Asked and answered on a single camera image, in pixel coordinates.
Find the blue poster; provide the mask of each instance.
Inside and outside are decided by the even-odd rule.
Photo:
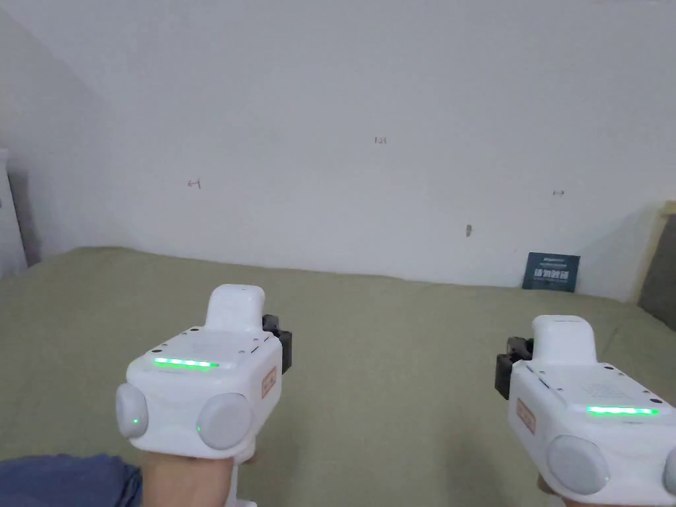
[[[522,289],[575,292],[580,256],[561,256],[556,253],[528,254]]]

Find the white wall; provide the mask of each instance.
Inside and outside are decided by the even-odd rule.
[[[626,299],[676,196],[674,25],[668,1],[0,0],[0,144],[36,257],[513,286],[548,251]]]

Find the green led light strip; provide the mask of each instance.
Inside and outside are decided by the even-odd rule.
[[[210,368],[218,368],[217,362],[193,361],[191,359],[155,358],[157,366],[169,366],[170,368],[185,368],[187,370],[207,371]]]
[[[634,408],[634,407],[587,407],[587,412],[595,415],[617,415],[617,416],[656,416],[660,411],[654,408]]]

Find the hand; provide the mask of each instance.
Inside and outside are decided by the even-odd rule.
[[[549,485],[545,482],[545,480],[542,478],[541,475],[537,476],[537,487],[540,489],[540,491],[543,491],[544,493],[547,493],[548,495],[555,495],[559,496]],[[576,502],[574,500],[568,500],[566,498],[562,498],[563,503],[566,504],[566,507],[618,507],[618,506],[611,506],[611,505],[598,505],[598,504],[582,504],[580,502]]]
[[[143,466],[144,507],[223,507],[234,461],[149,452]]]

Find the bed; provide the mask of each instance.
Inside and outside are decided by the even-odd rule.
[[[261,507],[544,505],[493,390],[496,354],[539,314],[586,318],[601,360],[676,402],[676,333],[633,305],[77,249],[0,281],[0,458],[138,462],[115,389],[133,358],[202,324],[222,283],[263,287],[294,336],[261,458],[241,472]]]

